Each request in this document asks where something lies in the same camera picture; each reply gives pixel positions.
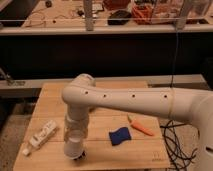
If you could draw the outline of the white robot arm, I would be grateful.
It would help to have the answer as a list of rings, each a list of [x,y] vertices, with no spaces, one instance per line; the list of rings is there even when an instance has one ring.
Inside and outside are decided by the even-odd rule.
[[[213,91],[184,88],[106,89],[89,74],[80,74],[63,90],[65,114],[64,153],[76,159],[84,152],[89,109],[109,108],[190,124],[200,138],[194,171],[213,171]]]

